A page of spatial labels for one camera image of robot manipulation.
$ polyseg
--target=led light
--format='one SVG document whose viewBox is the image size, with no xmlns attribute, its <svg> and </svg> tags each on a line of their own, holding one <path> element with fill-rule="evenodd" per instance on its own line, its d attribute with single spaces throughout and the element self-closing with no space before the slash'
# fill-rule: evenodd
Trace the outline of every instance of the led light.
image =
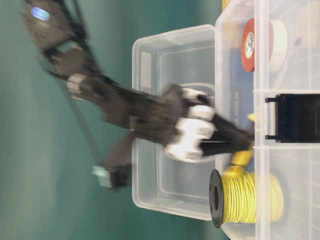
<svg viewBox="0 0 320 240">
<path fill-rule="evenodd" d="M 50 19 L 50 13 L 39 7 L 32 8 L 31 13 L 35 18 L 40 19 L 42 21 L 48 21 Z"/>
</svg>

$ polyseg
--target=green mat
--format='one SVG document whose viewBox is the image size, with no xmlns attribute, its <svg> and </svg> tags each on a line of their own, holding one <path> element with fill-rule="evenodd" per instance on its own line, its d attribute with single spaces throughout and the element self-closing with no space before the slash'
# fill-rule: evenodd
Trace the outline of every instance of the green mat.
<svg viewBox="0 0 320 240">
<path fill-rule="evenodd" d="M 215 24 L 221 0 L 80 0 L 101 67 L 131 86 L 135 40 Z M 211 222 L 138 208 L 131 189 L 102 190 L 93 158 L 56 82 L 36 61 L 21 2 L 0 5 L 0 235 L 3 240 L 226 239 Z M 101 151 L 125 130 L 78 103 Z"/>
</svg>

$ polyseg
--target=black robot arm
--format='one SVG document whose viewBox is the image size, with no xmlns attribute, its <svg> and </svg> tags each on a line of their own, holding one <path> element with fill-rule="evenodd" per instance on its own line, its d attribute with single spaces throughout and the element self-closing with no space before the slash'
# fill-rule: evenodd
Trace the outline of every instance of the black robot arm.
<svg viewBox="0 0 320 240">
<path fill-rule="evenodd" d="M 80 7 L 73 3 L 77 20 L 63 0 L 25 0 L 23 16 L 45 71 L 65 81 L 73 98 L 99 106 L 106 122 L 131 130 L 93 168 L 102 186 L 114 190 L 128 184 L 126 155 L 136 138 L 161 144 L 168 156 L 186 162 L 249 148 L 253 136 L 215 113 L 203 92 L 171 85 L 162 96 L 153 96 L 105 76 L 86 42 Z"/>
</svg>

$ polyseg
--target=clear plastic storage box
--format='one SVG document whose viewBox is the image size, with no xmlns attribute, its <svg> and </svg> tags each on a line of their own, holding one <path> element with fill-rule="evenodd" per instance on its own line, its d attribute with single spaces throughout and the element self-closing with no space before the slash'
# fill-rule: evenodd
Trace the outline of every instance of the clear plastic storage box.
<svg viewBox="0 0 320 240">
<path fill-rule="evenodd" d="M 245 72 L 241 45 L 251 18 L 255 72 Z M 270 71 L 269 63 L 271 20 L 281 20 L 287 32 L 285 61 L 277 73 Z M 226 223 L 222 229 L 231 240 L 318 240 L 320 144 L 266 140 L 266 135 L 275 134 L 275 105 L 265 99 L 320 94 L 320 0 L 233 0 L 215 27 L 215 33 L 206 25 L 138 40 L 133 86 L 159 95 L 168 83 L 214 83 L 219 114 L 247 128 L 247 115 L 254 112 L 254 162 L 247 171 L 256 174 L 256 223 Z M 230 159 L 230 154 L 221 154 L 203 165 L 178 162 L 167 158 L 160 146 L 139 140 L 132 155 L 133 200 L 143 208 L 210 220 L 209 175 L 214 167 L 222 174 Z M 284 215 L 277 222 L 270 218 L 271 175 L 284 194 Z"/>
<path fill-rule="evenodd" d="M 240 57 L 250 18 L 255 18 L 254 73 L 244 72 Z M 288 38 L 286 58 L 277 73 L 271 73 L 269 63 L 271 20 L 284 23 Z M 320 0 L 233 0 L 215 27 L 216 110 L 240 127 L 245 125 L 247 105 L 253 100 L 245 101 L 248 89 L 238 86 L 250 80 L 256 116 L 256 223 L 227 223 L 222 229 L 232 240 L 318 240 L 320 144 L 266 140 L 265 135 L 275 134 L 275 104 L 265 103 L 265 98 L 320 93 Z M 222 173 L 230 156 L 215 159 Z M 271 175 L 278 178 L 284 193 L 284 215 L 278 222 L 270 218 Z"/>
<path fill-rule="evenodd" d="M 203 91 L 214 100 L 215 28 L 202 25 L 137 40 L 133 88 L 161 95 L 170 84 Z M 132 198 L 139 207 L 210 220 L 209 179 L 215 158 L 204 163 L 170 159 L 163 147 L 137 140 L 132 148 Z"/>
</svg>

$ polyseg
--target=yellow wire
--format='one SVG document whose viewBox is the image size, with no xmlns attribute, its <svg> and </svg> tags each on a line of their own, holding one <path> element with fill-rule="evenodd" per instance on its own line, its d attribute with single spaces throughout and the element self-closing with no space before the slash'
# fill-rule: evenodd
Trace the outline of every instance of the yellow wire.
<svg viewBox="0 0 320 240">
<path fill-rule="evenodd" d="M 255 173 L 244 172 L 234 176 L 221 176 L 224 194 L 223 223 L 256 222 Z M 284 196 L 277 178 L 270 176 L 270 217 L 275 222 L 284 211 Z"/>
</svg>

